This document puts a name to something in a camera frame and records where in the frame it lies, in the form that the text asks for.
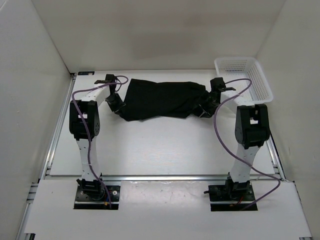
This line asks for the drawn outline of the black shorts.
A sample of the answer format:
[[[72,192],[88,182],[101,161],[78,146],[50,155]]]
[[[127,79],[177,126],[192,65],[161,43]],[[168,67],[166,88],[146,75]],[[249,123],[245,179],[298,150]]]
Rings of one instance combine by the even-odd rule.
[[[119,115],[124,120],[144,121],[155,117],[185,119],[196,116],[196,108],[206,103],[208,91],[195,82],[152,82],[131,79],[125,106]]]

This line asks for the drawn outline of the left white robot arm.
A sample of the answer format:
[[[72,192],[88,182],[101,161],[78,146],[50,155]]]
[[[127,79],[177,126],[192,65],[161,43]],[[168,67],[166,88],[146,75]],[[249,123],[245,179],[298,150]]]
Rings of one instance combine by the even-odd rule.
[[[118,94],[117,86],[129,81],[124,75],[107,74],[104,80],[96,80],[92,88],[75,90],[69,104],[69,132],[80,152],[82,176],[77,182],[84,194],[93,200],[108,195],[99,168],[96,141],[101,123],[99,106],[106,102],[113,113],[118,114],[126,105]]]

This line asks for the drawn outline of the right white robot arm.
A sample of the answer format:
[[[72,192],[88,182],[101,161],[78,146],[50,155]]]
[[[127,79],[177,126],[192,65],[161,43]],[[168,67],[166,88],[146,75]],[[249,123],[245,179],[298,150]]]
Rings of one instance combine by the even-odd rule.
[[[239,78],[231,80],[230,83],[240,81],[247,81],[248,85],[237,92],[235,88],[227,87],[227,83],[222,77],[215,77],[210,80],[211,103],[214,109],[211,116],[213,116],[214,131],[222,147],[234,157],[234,164],[228,173],[224,188],[217,192],[221,196],[226,195],[230,200],[236,200],[249,191],[251,170],[263,176],[268,176],[268,174],[253,167],[258,151],[271,135],[268,108],[264,103],[255,104],[253,101],[242,97],[242,94],[253,84],[251,79]],[[220,108],[223,106],[235,114],[236,153],[233,153],[223,142],[218,130],[217,117]]]

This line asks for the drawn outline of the dark corner label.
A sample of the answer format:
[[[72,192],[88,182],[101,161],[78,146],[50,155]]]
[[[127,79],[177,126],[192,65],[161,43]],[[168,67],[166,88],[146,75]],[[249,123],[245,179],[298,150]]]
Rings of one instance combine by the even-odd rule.
[[[79,71],[77,74],[79,76],[92,76],[95,74],[95,71]]]

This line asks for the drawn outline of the white plastic basket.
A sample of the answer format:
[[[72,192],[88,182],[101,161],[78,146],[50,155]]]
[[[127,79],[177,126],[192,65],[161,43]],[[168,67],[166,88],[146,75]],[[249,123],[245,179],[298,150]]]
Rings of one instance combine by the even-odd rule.
[[[238,92],[249,87],[242,96],[256,104],[270,103],[273,93],[259,62],[253,57],[219,57],[214,60],[216,75]]]

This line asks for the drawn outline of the aluminium frame rail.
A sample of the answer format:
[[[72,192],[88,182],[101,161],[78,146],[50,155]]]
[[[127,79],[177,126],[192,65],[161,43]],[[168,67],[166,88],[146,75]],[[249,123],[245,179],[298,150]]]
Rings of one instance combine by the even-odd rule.
[[[77,175],[46,175],[44,180],[76,180],[80,178]],[[226,175],[104,175],[105,182],[119,181],[225,181]],[[251,181],[273,181],[267,176],[252,175]]]

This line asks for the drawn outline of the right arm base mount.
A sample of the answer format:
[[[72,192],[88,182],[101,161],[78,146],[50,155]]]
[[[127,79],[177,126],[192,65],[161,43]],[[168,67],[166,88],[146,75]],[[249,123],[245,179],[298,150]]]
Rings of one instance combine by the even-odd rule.
[[[209,196],[211,212],[258,211],[256,203],[251,205],[256,198],[250,183],[243,189],[234,189],[227,183],[209,185],[203,194]]]

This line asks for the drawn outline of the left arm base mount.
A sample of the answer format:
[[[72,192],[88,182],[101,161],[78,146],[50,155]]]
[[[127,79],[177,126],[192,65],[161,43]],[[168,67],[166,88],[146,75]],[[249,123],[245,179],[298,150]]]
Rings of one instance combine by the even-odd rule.
[[[103,187],[100,192],[93,192],[88,189],[83,190],[82,186],[78,184],[73,208],[75,210],[118,210],[121,186],[107,185],[106,187],[110,195],[111,204]]]

